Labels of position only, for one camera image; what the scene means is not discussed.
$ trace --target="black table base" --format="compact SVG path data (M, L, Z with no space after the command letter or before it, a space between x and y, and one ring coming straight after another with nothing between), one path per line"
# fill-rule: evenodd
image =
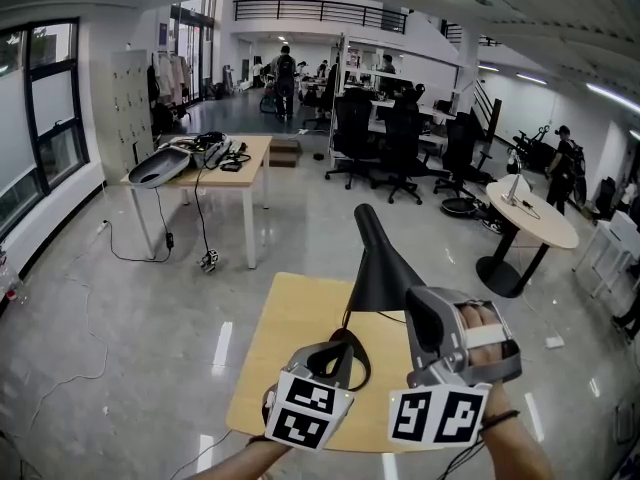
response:
M522 293L524 287L527 285L527 281L531 279L536 268L540 265L542 258L544 258L544 255L549 250L549 246L547 244L540 246L533 261L525 273L520 276L515 268L504 261L507 251L520 230L513 224L506 222L503 225L503 229L504 235L496 252L493 256L480 258L476 263L476 272L482 282L493 293L497 293L501 297L513 299Z

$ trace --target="hanging clothes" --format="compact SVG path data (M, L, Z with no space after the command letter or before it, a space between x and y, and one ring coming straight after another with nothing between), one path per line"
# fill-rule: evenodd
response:
M182 63L182 77L184 78L184 86L186 89L191 88L191 73L189 72L189 65L184 57L180 57Z
M171 69L171 61L166 53L157 53L153 56L154 69L156 71L156 80L160 87L160 97L172 96L175 82L173 80L173 71Z
M171 72L173 74L174 85L172 88L172 100L176 105L182 104L182 84L184 84L184 73L182 71L182 61L177 55L171 56Z

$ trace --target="person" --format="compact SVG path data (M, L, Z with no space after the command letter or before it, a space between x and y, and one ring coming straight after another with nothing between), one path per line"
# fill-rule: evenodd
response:
M378 69L378 71L382 71L383 73L389 73L391 75L396 74L396 68L393 65L393 57L391 55L385 54L382 56L382 66ZM396 81L393 78L387 78L386 76L379 77L380 78L380 92L383 92L387 95L387 97L393 97L395 93Z
M618 210L622 213L628 213L629 207L633 200L638 195L638 185L636 184L636 179L634 176L631 176L629 179L629 184L627 188L624 189L624 194L622 195L622 199L620 199L620 203L618 204Z
M318 66L318 69L316 70L316 75L318 76L318 78L325 78L327 76L328 65L329 65L329 61L323 60L322 64Z
M611 321L613 325L622 330L625 338L627 338L629 342L632 342L636 334L638 334L638 331L640 331L640 294L636 295L629 311L622 316L612 317ZM631 329L627 327L630 324L633 324Z
M262 87L262 78L260 78L260 71L262 70L262 64L258 61L253 65L253 87Z
M495 314L484 307L465 306L461 309L466 328L499 323ZM474 365L487 365L502 359L502 346L488 345L470 352ZM501 382L491 388L485 406L484 419L506 414L512 410ZM484 440L495 472L496 480L553 480L549 459L541 446L531 437L517 418L509 418L484 432ZM256 480L291 448L285 444L260 437L239 453L220 464L191 477L194 480Z
M560 144L558 144L558 151L553 157L551 165L546 170L547 175L551 176L547 203L551 206L555 205L558 211L564 215L564 202L569 197L569 192L571 192L575 181L571 169L573 146L569 138L571 132L565 125L556 130L556 135L560 135Z
M280 117L285 115L284 102L286 100L287 117L293 117L293 94L295 93L296 61L289 55L291 50L285 44L280 49L280 55L271 61L271 73L276 79L276 113Z

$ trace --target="window frame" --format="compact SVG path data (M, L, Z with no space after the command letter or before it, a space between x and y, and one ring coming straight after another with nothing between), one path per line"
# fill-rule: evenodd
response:
M57 61L50 64L31 66L31 50L33 31L38 28L53 25L70 25L69 34L69 55L67 59ZM33 176L36 181L37 193L26 201L26 206L20 208L20 211L8 220L8 224L4 227L0 226L0 243L11 233L11 231L24 219L26 215L33 210L44 198L49 196L61 183L70 176L73 176L79 169L90 162L87 141L84 133L84 123L82 120L82 108L80 104L80 83L78 75L78 34L80 28L79 18L60 18L55 20L34 21L24 25L19 25L7 29L0 30L0 36L19 32L22 34L21 45L21 62L23 69L24 83L24 105L27 116L27 129L29 131L29 139L33 157L35 160L35 168L25 172L24 176L6 188L5 192L11 190L22 179L27 176ZM55 125L50 130L38 135L36 125L35 108L33 102L33 83L43 78L53 76L59 73L69 72L71 77L71 98L73 102L74 116L61 123ZM74 137L74 145L77 147L78 162L72 168L64 172L64 176L57 176L50 183L44 169L44 162L40 153L40 146L51 142L60 134L71 130Z

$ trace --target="railing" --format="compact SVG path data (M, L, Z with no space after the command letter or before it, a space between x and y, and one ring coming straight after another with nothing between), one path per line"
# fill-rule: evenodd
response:
M493 104L491 103L489 96L482 87L482 84L480 84L480 82L478 82L477 80L473 88L473 95L475 96L475 100L478 103L478 108L482 113L482 117L485 120L484 123L481 123L482 128L486 130L489 127L489 123L491 122L491 114L493 114Z
M451 44L460 44L462 41L462 27L460 25L456 25L455 23L447 23L444 31L444 37L446 37ZM499 43L495 39L491 39L490 37L480 35L480 40L478 41L480 46L500 46L502 43Z
M407 15L365 5L324 0L236 0L238 20L314 20L350 23L404 34Z

